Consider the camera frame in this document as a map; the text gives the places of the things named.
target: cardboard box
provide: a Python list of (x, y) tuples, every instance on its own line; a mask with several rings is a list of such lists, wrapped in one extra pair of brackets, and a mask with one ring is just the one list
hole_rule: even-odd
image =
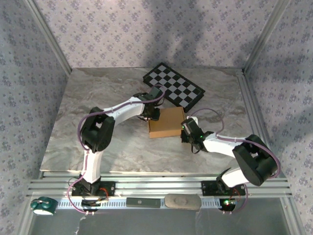
[(185, 120), (182, 107), (160, 109), (158, 121), (149, 120), (150, 138), (180, 136), (181, 123)]

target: wall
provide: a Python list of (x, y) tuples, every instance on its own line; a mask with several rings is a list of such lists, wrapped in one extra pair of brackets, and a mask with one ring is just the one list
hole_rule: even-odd
[(67, 78), (23, 0), (0, 1), (0, 234), (15, 234)]
[(37, 0), (72, 67), (241, 68), (275, 2)]
[(308, 234), (313, 234), (313, 2), (287, 7), (248, 76)]

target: glass panel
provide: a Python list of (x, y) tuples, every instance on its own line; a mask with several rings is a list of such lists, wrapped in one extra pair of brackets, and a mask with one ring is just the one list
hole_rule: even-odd
[(101, 210), (85, 216), (57, 210), (54, 216), (34, 216), (30, 235), (289, 235), (280, 199), (249, 199), (232, 215), (218, 209), (200, 212), (170, 209)]

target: black and white checkerboard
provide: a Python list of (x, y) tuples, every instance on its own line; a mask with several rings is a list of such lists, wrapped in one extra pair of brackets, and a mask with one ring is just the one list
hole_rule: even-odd
[(182, 106), (187, 113), (203, 96), (205, 90), (161, 63), (143, 76), (143, 82), (152, 87), (161, 84), (166, 87), (165, 97), (174, 105)]

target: marble surface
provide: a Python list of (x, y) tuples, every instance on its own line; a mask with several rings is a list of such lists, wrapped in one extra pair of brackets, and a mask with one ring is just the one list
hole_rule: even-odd
[[(142, 77), (150, 69), (74, 69), (53, 127), (41, 165), (42, 171), (76, 171), (83, 167), (84, 152), (77, 140), (79, 120), (94, 106), (108, 108), (149, 87)], [(189, 113), (210, 107), (223, 114), (223, 135), (245, 137), (251, 133), (245, 105), (234, 69), (176, 69), (206, 90)], [(161, 106), (174, 107), (167, 100)], [(197, 114), (204, 131), (221, 127), (210, 111)], [(220, 173), (235, 160), (217, 153), (191, 153), (191, 145), (180, 137), (149, 139), (148, 123), (137, 117), (115, 127), (112, 141), (104, 151), (101, 172)]]

